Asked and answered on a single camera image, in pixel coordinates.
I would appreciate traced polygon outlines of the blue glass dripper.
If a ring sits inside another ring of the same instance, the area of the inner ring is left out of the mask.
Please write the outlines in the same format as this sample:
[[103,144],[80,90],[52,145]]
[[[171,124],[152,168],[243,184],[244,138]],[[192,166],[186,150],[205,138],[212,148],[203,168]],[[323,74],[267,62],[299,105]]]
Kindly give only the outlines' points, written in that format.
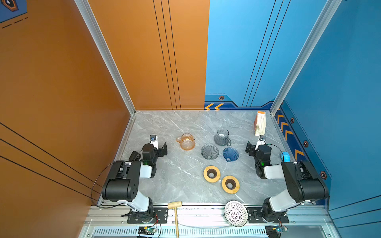
[[232,147],[227,147],[223,150],[223,157],[227,162],[234,162],[239,158],[239,152]]

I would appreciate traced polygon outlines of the orange glass carafe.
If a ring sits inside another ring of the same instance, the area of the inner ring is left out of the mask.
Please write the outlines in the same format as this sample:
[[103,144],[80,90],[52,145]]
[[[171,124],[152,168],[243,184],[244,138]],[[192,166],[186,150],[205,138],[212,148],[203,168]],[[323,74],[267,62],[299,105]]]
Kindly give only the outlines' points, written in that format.
[[185,133],[181,137],[177,137],[176,141],[180,143],[183,150],[189,151],[195,147],[195,137],[190,133]]

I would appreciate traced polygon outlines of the coffee filter pack orange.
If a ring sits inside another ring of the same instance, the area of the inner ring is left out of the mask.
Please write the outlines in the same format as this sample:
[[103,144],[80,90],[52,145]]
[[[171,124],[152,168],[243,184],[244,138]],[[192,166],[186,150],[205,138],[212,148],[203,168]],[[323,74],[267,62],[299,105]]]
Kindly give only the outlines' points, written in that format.
[[266,113],[262,111],[257,111],[257,116],[254,122],[255,136],[265,135],[266,126]]

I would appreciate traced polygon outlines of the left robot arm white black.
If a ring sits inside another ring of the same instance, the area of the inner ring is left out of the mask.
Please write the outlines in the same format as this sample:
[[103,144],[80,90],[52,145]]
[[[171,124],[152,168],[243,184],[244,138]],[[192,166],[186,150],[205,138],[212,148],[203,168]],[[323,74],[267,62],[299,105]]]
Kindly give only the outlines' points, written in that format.
[[153,201],[139,191],[140,179],[152,179],[157,171],[159,157],[168,155],[162,147],[145,144],[141,152],[133,151],[128,161],[114,162],[102,188],[102,198],[131,208],[127,214],[133,222],[150,223],[156,219]]

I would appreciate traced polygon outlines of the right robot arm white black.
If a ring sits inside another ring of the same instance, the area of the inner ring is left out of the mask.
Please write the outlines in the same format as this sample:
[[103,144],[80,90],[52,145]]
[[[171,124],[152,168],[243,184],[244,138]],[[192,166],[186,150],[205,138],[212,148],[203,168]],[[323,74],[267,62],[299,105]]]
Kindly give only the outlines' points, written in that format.
[[255,161],[256,174],[261,179],[283,179],[286,189],[264,200],[257,214],[267,223],[286,216],[287,212],[306,202],[329,197],[328,187],[309,161],[281,162],[271,165],[271,147],[247,143],[245,152]]

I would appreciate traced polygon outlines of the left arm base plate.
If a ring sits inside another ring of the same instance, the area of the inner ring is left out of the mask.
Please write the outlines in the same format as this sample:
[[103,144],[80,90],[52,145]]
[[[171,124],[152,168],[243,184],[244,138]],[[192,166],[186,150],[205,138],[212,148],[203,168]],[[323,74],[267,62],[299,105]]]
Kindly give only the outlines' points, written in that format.
[[147,212],[131,212],[128,216],[128,224],[154,224],[156,221],[166,224],[168,221],[168,208],[153,208]]

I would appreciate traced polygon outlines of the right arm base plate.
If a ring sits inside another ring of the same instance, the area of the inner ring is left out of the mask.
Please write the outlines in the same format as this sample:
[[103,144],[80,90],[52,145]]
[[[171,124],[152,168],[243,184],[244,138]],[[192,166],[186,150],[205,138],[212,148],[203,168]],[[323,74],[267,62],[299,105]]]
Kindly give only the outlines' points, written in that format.
[[249,223],[289,223],[286,212],[273,212],[269,211],[268,214],[263,212],[262,208],[249,207],[247,208]]

